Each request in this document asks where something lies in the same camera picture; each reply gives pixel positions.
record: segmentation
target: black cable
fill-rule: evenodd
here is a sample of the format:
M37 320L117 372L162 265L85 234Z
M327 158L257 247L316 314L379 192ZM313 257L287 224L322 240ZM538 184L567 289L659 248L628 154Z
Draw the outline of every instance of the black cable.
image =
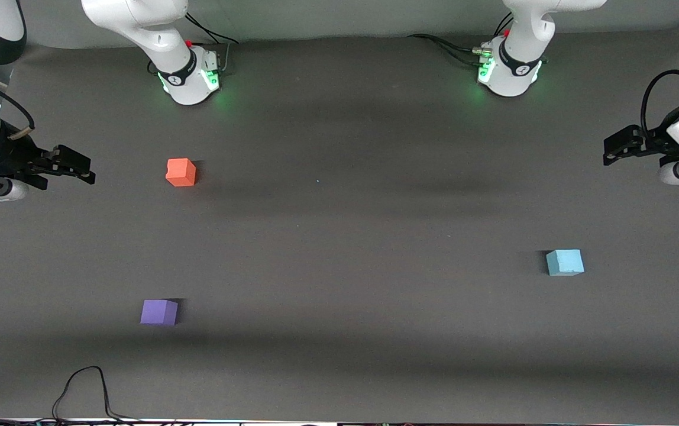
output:
M204 26L200 25L200 23L195 18L191 17L190 15L186 15L185 19L190 21L195 27L198 27L199 29L203 30L210 38L213 38L213 41L215 41L217 45L218 43L220 43L220 41L218 41L218 38L216 38L215 34L212 34Z
M34 119L32 118L32 115L29 114L29 111L27 111L23 106L21 106L20 103L16 102L12 97L5 94L5 92L2 90L0 90L0 97L2 99L6 99L11 105L15 106L16 109L21 111L21 113L24 114L24 116L27 118L29 129L34 130Z
M194 26L196 26L196 27L198 27L199 29L201 29L201 30L203 30L204 32L206 32L207 35L210 36L210 38L213 38L213 40L216 41L216 43L219 43L219 41L218 41L217 38L216 38L217 36L218 36L218 37L221 37L221 38L226 38L226 40L229 40L229 41L233 41L233 43L237 43L237 44L240 43L239 41L234 40L234 38L225 36L225 35L223 35L223 34L216 33L216 32L214 32L214 31L212 31L212 30L209 30L208 28L205 28L204 26L202 26L202 24L200 24L200 22L197 21L197 19L195 19L195 17L194 17L193 15L191 15L191 14L189 14L189 13L185 15L185 18L186 18L188 21L190 21Z
M513 22L513 18L507 20L507 22L506 22L502 27L500 27L499 30L497 30L497 33L495 34L495 36L497 36L499 33L502 33L502 31L503 31L505 28L507 28L507 26L510 25L511 22Z
M158 421L116 421L116 420L96 420L96 421L84 421L84 420L66 420L60 419L56 421L52 418L40 418L34 421L15 421L9 419L0 419L0 426L192 426L194 424L210 424L211 426L217 426L216 421L197 421L196 423L163 423L159 424Z
M647 129L647 102L650 100L652 88L658 83L659 80L661 80L661 78L664 78L664 76L667 75L679 75L679 70L663 71L662 73L656 75L656 77L650 81L650 84L645 90L645 96L642 98L642 110L639 113L639 119L641 122L640 125L642 125L642 131L645 132L645 141L647 143L650 143L650 131Z
M66 393L69 391L69 385L72 383L72 379L78 375L79 373L84 372L85 370L90 370L90 369L96 369L98 370L98 373L101 375L101 385L102 385L102 391L104 392L104 412L105 415L113 418L115 421L118 421L120 424L123 424L124 421L121 420L121 418L131 418L128 415L121 415L113 410L111 410L111 403L108 397L108 387L105 386L105 376L104 373L102 373L101 367L98 366L89 366L89 367L84 367L83 369L79 369L76 372L72 373L71 376L69 376L69 380L66 381L66 385L63 386L63 392L61 392L61 396L56 399L55 402L53 402L53 407L50 409L50 415L56 419L56 422L58 424L62 424L62 420L58 416L58 407L61 404L61 400L63 399L64 396L66 396Z
M500 28L502 27L503 22L505 22L505 20L508 19L512 14L513 14L512 11L507 12L507 15L505 15L505 17L502 18L502 21L500 21L500 24L497 24L497 29L494 30L493 37L496 37L500 33Z
M456 51L463 51L463 52L465 52L465 51L470 52L471 49L465 49L465 48L462 48L460 46L456 46L456 45L450 43L450 41L444 40L444 38L439 38L435 35L429 35L429 34L411 34L408 37L425 38L426 40L431 40L431 41L434 42L434 44L439 46L440 49L444 50L445 53L449 54L451 57L453 57L453 59L458 60L458 62L460 62L461 64L469 65L470 67L480 67L481 66L481 64L479 64L478 62L471 62L470 60L462 59L462 57L458 56L455 52L448 49L448 47L450 47L451 49L455 49Z
M415 33L411 34L408 37L413 37L413 38L426 38L427 40L434 41L434 43L439 43L442 45L447 46L448 48L451 48L456 51L464 51L467 53L471 52L471 48L467 47L461 47L456 45L455 43L450 43L450 41L445 40L444 38L437 37L436 35L431 35L431 34L424 34L424 33Z

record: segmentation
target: green led light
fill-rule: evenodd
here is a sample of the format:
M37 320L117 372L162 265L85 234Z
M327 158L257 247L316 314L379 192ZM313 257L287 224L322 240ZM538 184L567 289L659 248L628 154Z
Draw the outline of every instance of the green led light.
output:
M534 71L534 76L531 78L531 82L534 83L536 81L537 77L539 76L539 68L542 67L542 60L539 61L539 64L536 65L536 71Z
M161 73L157 73L157 75L158 79L161 80L161 84L163 85L163 91L169 93L169 87L166 87L166 81L163 80Z
M482 83L488 83L489 78L492 76L492 72L494 70L494 57L491 57L488 59L485 64L481 66L481 71L479 72L479 81Z
M205 81L205 86L208 86L208 88L213 92L214 90L218 89L218 72L217 71L204 71L200 70L200 75L203 78L203 81Z

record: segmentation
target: purple cube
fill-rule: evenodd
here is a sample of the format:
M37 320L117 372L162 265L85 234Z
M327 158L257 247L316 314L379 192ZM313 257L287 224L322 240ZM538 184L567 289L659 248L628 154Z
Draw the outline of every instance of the purple cube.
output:
M174 325L177 323L177 302L171 300L145 300L140 324Z

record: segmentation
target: cable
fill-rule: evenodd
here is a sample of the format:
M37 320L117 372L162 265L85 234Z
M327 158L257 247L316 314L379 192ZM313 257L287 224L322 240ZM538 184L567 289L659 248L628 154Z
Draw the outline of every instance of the cable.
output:
M29 114L29 111L26 110L23 106L20 105L20 103L16 102L12 97L9 95L5 94L4 91L0 90L0 97L2 99L6 99L11 105L15 106L16 109L20 111L20 113L24 114L24 116L27 118L28 121L28 127L26 129L22 129L17 133L14 133L13 135L9 136L10 140L17 140L18 138L23 138L26 135L28 135L32 130L34 130L34 119L32 118L32 115Z
M455 51L461 51L461 52L471 52L471 49L467 49L461 46L457 46L453 43L450 43L450 41L444 40L444 38L439 38L436 35L430 35L430 34L411 34L408 37L413 37L413 38L425 38L426 40L431 40L439 46L440 49L444 50L445 53L449 54L453 59L458 60L461 64L464 65L469 65L470 67L479 67L481 64L478 62L471 62L470 60L465 60L462 59L462 57L457 56L455 52L451 51L450 49L453 49Z
M218 37L221 37L221 38L226 38L226 40L231 40L231 41L233 41L233 42L236 43L236 44L239 44L239 43L240 43L239 41L234 40L234 38L225 36L225 35L223 35L223 34L215 33L215 32L213 32L212 30L209 30L208 28L205 28L204 26L202 26L202 24L200 24L200 22L197 21L197 19L195 19L195 17L193 17L193 15L191 15L191 14L189 14L189 13L185 15L185 18L186 18L188 21L190 21L195 27L198 27L199 29L201 29L201 30L203 30L204 32L206 32L207 35L210 36L210 38L213 38L213 40L216 41L216 43L219 43L218 39L216 38L217 36L218 36Z
M51 407L51 409L50 409L51 417L56 419L56 422L58 424L62 423L61 418L59 418L59 416L58 416L58 407L59 407L59 405L61 405L61 400L63 399L64 396L66 396L66 393L69 391L69 385L71 385L72 379L76 375L78 375L79 373L82 373L85 370L90 370L90 369L98 370L98 373L101 375L101 385L102 385L102 390L104 391L104 412L105 412L105 415L110 417L110 418L113 418L114 420L118 421L119 423L124 423L124 421L121 420L121 418L131 418L128 415L121 415L121 414L118 414L118 413L114 412L113 410L111 410L111 403L110 403L109 397L108 397L108 388L107 388L107 386L105 386L105 376L104 376L104 373L102 373L101 367L98 367L98 366L84 367L83 369L79 369L76 372L72 373L71 376L69 376L69 380L67 380L66 385L63 386L63 392L61 392L61 396L59 396L58 399L56 399L56 401L53 402L53 407Z
M427 40L434 41L434 43L440 43L440 44L445 45L445 46L447 46L448 48L451 48L451 49L456 50L456 51L464 51L464 52L467 52L467 53L470 53L470 52L471 52L471 48L458 46L458 45L456 45L456 44L454 44L454 43L450 43L450 41L447 41L447 40L445 40L444 38L437 37L436 35L423 34L423 33L415 33L415 34L409 35L408 37L413 37L413 38L426 38Z
M156 75L156 73L158 73L158 68L156 68L156 70L153 71L153 70L150 69L150 65L153 65L153 67L156 66L155 64L153 64L152 60L148 60L148 65L147 65L147 67L145 67L145 70L147 70L149 75Z
M502 33L502 31L503 31L505 28L507 28L507 26L508 26L511 22L513 22L513 17L511 17L509 20L507 20L507 22L506 22L505 24L503 24L503 26L500 27L499 30L497 30L497 33L495 34L495 36L497 36L499 33Z
M512 14L513 14L513 11L507 12L505 17L502 18L502 21L500 21L500 24L497 24L497 28L494 30L493 37L496 37L500 33L500 29L501 29L501 27L503 27L504 23L505 23L505 25L508 25L510 23L510 21L513 21L513 18L510 17Z
M116 421L116 420L66 420L61 419L56 421L52 418L40 418L34 421L16 421L10 419L0 419L0 426L194 426L194 424L210 424L210 426L218 426L221 424L217 421L196 421L195 423L179 423L173 421L172 423L161 423L160 421Z
M659 73L656 75L655 78L650 81L650 84L647 86L647 89L645 90L645 95L642 98L642 110L639 113L639 119L642 125L642 131L645 132L645 141L647 143L650 143L650 131L647 129L647 103L650 100L650 93L652 92L652 88L655 86L655 84L658 83L661 78L664 78L664 76L667 75L679 75L679 70L668 70L668 71L663 71L662 73Z
M227 67L229 66L229 48L232 47L232 43L227 43L227 52L224 53L224 65L223 67L219 67L218 72L223 73L224 71L227 70Z

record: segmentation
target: foam block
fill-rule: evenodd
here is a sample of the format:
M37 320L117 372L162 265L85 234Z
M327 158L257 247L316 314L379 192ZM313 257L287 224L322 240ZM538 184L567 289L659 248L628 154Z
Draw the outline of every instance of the foam block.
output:
M169 159L166 163L166 180L174 186L195 184L195 164L190 159Z
M177 302L171 300L145 300L140 324L174 325L177 323Z
M551 277L570 277L584 272L581 251L556 250L547 254L547 269Z

